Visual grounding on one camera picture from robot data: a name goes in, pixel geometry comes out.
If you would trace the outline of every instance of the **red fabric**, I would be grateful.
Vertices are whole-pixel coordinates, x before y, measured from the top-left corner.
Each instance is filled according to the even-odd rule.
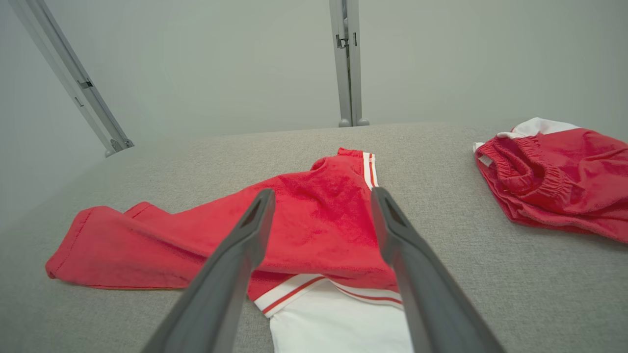
[[[398,291],[372,223],[361,151],[340,149],[310,171],[279,175],[178,214],[142,202],[125,213],[81,211],[46,263],[50,278],[96,288],[184,288],[257,193],[272,188],[276,209],[252,300],[294,274],[320,273],[342,285]]]
[[[628,144],[576,128],[495,137],[475,154],[512,221],[628,242]],[[482,155],[494,163],[486,166]]]

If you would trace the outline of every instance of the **folded red clothing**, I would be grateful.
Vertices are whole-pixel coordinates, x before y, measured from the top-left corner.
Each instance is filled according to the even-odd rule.
[[[268,249],[249,285],[249,297],[267,316],[324,278],[356,299],[401,307],[372,221],[374,160],[341,148],[310,171],[279,175],[178,214],[147,202],[125,213],[83,210],[46,270],[50,278],[96,288],[184,288],[257,193],[272,188]]]
[[[628,144],[535,117],[474,153],[510,220],[628,242]]]

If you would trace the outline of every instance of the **white wall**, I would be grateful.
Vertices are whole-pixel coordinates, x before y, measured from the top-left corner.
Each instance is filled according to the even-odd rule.
[[[628,1],[360,0],[372,124],[544,117],[628,139]]]
[[[0,0],[0,231],[104,153],[7,0]]]
[[[338,126],[327,1],[46,3],[135,144]]]

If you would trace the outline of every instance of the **gray fabric surface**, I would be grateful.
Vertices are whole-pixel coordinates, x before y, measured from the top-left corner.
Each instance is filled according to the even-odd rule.
[[[96,290],[46,277],[74,215],[149,201],[179,212],[338,147],[376,154],[387,188],[508,352],[626,352],[628,246],[509,222],[471,154],[512,122],[400,124],[224,136],[118,153],[0,236],[1,352],[139,352],[177,291]],[[268,322],[244,304],[236,352],[272,352]]]

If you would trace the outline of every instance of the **red stripe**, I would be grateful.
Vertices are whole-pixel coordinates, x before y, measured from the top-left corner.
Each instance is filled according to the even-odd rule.
[[[340,289],[341,291],[345,292],[346,294],[350,294],[353,296],[357,296],[359,298],[363,298],[363,299],[368,299],[368,300],[389,300],[389,301],[394,301],[397,304],[403,305],[403,303],[401,303],[401,300],[397,300],[395,298],[388,298],[386,296],[366,296],[366,295],[359,295],[359,294],[355,294],[355,293],[351,293],[348,290],[344,290],[340,287],[336,287],[338,289]]]
[[[271,311],[274,307],[276,307],[277,305],[283,303],[284,301],[286,301],[288,298],[290,298],[291,296],[297,294],[300,290],[306,288],[307,286],[310,286],[312,283],[317,282],[322,280],[325,277],[316,277],[313,280],[309,280],[305,283],[303,283],[302,285],[300,285],[299,287],[295,288],[294,290],[292,290],[290,293],[286,294],[285,296],[282,296],[281,298],[279,298],[278,300],[276,300],[274,303],[270,304],[269,306],[267,306],[264,310],[262,310],[262,313],[268,313],[269,311]]]
[[[371,168],[371,185],[375,187],[375,176],[373,175],[373,154],[369,153],[369,168]]]

